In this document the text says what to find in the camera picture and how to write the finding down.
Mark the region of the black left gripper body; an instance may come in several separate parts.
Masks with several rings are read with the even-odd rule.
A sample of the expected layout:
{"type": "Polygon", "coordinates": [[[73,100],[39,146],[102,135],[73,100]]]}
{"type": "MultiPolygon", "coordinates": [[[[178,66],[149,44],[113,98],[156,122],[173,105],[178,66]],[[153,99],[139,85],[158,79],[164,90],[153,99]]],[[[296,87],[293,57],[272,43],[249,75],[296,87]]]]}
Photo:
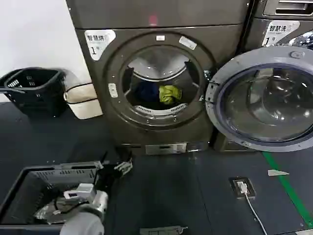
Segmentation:
{"type": "Polygon", "coordinates": [[[117,164],[106,164],[96,172],[94,187],[96,190],[110,194],[115,181],[119,178],[120,170],[118,170],[117,164]]]}

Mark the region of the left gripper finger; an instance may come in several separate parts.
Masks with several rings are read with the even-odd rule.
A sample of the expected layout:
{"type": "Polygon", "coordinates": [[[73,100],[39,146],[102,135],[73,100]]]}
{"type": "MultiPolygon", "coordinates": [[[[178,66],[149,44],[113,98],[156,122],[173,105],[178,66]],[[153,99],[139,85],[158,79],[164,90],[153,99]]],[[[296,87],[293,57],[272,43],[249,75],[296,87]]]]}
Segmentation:
{"type": "Polygon", "coordinates": [[[117,165],[117,170],[121,172],[122,175],[126,175],[129,173],[133,168],[133,158],[130,157],[127,161],[119,163],[117,165]]]}
{"type": "Polygon", "coordinates": [[[129,171],[130,170],[130,154],[128,150],[120,150],[118,152],[120,161],[114,167],[118,171],[129,171]]]}

